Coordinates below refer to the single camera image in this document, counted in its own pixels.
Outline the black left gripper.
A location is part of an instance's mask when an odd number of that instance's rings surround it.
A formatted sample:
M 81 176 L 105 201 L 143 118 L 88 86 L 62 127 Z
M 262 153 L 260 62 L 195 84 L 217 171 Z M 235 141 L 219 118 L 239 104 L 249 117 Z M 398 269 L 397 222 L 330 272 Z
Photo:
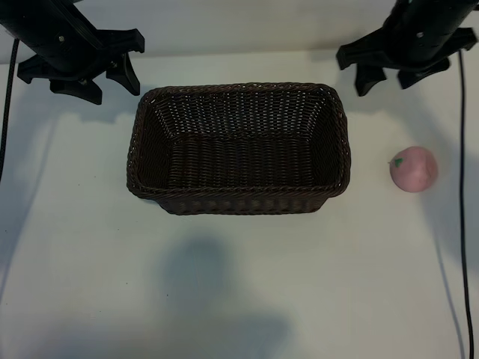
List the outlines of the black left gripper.
M 24 82 L 50 79 L 51 92 L 101 105 L 102 90 L 87 80 L 106 71 L 107 79 L 140 94 L 128 54 L 144 52 L 137 29 L 95 28 L 71 1 L 2 1 L 1 25 L 35 52 L 19 64 L 17 75 Z

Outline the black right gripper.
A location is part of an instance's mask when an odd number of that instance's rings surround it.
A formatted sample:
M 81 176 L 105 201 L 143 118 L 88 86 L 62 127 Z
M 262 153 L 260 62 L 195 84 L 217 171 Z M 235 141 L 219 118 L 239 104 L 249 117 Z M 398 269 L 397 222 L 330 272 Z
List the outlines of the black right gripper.
M 338 65 L 344 70 L 358 64 L 358 96 L 367 95 L 387 79 L 383 68 L 400 70 L 397 79 L 401 88 L 410 88 L 446 71 L 450 67 L 448 56 L 469 51 L 478 43 L 474 30 L 461 26 L 477 6 L 477 1 L 396 1 L 381 28 L 339 48 Z

